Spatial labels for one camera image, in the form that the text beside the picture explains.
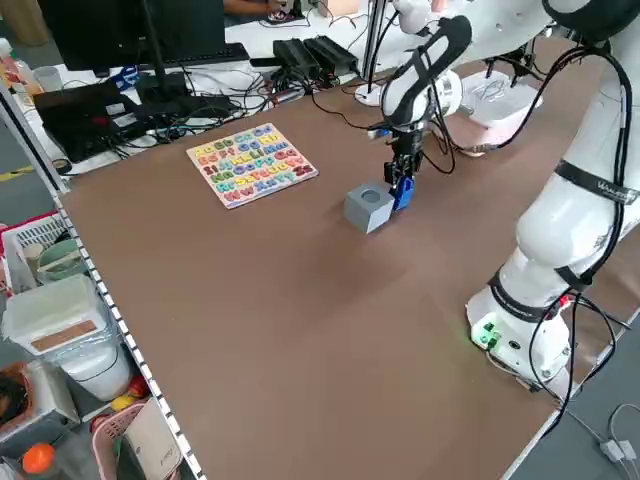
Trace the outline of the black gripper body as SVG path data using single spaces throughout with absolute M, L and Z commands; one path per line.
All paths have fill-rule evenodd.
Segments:
M 392 151 L 395 162 L 417 162 L 420 158 L 424 141 L 424 131 L 421 129 L 403 131 L 394 130 L 392 133 Z

